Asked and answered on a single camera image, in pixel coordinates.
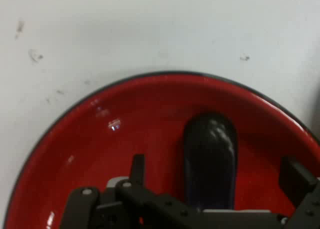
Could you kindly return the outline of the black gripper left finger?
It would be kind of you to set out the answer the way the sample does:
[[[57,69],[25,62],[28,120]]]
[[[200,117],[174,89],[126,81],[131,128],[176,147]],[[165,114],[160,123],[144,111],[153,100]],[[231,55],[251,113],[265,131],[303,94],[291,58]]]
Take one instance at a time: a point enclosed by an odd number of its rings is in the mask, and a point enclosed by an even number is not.
[[[189,229],[185,204],[144,186],[145,156],[135,154],[127,179],[100,192],[80,187],[70,193],[63,216],[64,229]]]

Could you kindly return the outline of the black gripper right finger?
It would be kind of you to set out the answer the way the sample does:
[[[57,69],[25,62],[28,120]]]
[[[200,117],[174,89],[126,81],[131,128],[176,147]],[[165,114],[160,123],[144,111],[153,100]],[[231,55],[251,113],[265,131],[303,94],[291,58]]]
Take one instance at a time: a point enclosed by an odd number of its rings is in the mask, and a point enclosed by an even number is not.
[[[293,157],[280,163],[279,186],[295,207],[286,220],[285,229],[320,227],[320,180]]]

